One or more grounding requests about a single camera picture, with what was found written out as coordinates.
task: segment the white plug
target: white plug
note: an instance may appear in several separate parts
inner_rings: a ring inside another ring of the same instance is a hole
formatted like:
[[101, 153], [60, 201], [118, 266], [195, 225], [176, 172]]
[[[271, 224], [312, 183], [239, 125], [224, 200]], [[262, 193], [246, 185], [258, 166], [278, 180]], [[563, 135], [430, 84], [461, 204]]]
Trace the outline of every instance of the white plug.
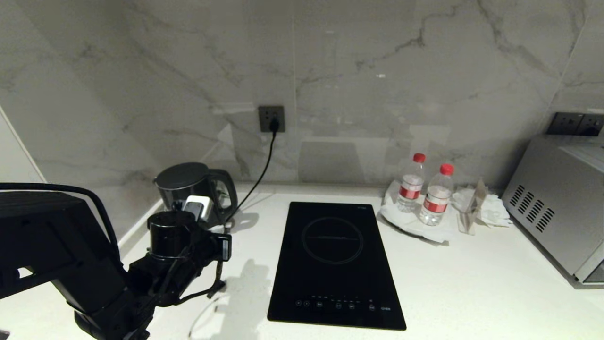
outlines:
[[192, 212], [197, 220], [201, 219], [202, 221], [207, 222], [210, 219], [210, 213], [213, 207], [214, 203], [209, 197], [191, 195], [187, 197], [187, 201], [182, 210]]

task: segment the kettle lid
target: kettle lid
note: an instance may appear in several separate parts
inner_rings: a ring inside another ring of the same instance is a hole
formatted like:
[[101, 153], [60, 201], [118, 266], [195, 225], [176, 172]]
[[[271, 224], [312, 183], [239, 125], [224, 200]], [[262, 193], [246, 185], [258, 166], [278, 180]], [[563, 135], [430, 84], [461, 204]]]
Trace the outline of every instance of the kettle lid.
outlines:
[[160, 189], [181, 189], [203, 180], [209, 171], [203, 163], [181, 163], [163, 170], [153, 181]]

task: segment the control panel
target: control panel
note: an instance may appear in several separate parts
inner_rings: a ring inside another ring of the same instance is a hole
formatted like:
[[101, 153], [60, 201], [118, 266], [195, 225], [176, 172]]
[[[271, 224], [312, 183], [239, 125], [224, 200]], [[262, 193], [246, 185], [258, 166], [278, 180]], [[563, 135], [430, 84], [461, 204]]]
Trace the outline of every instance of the control panel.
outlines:
[[357, 311], [383, 311], [387, 312], [390, 307], [385, 306], [375, 299], [360, 298], [359, 296], [346, 295], [309, 295], [300, 296], [292, 303], [301, 309], [316, 312], [342, 312], [354, 313]]

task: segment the red bottle cap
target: red bottle cap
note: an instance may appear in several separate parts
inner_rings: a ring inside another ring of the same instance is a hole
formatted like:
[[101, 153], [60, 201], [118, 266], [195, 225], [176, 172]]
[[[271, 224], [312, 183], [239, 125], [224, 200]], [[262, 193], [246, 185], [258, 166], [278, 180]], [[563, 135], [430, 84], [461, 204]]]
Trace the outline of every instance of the red bottle cap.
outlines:
[[426, 160], [426, 155], [424, 154], [414, 154], [413, 161], [416, 163], [423, 163]]
[[451, 164], [443, 164], [440, 166], [440, 173], [445, 176], [451, 176], [453, 174], [453, 166]]

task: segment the red label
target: red label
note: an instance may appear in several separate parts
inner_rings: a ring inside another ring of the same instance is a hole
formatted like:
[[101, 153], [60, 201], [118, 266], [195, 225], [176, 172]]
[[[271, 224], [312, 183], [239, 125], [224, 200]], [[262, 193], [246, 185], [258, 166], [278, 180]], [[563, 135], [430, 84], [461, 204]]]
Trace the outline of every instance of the red label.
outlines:
[[419, 191], [411, 191], [405, 189], [403, 186], [400, 186], [399, 195], [405, 198], [409, 198], [410, 200], [415, 200], [417, 197], [419, 197]]
[[423, 202], [423, 207], [431, 212], [445, 212], [447, 209], [447, 204], [435, 204], [428, 200]]

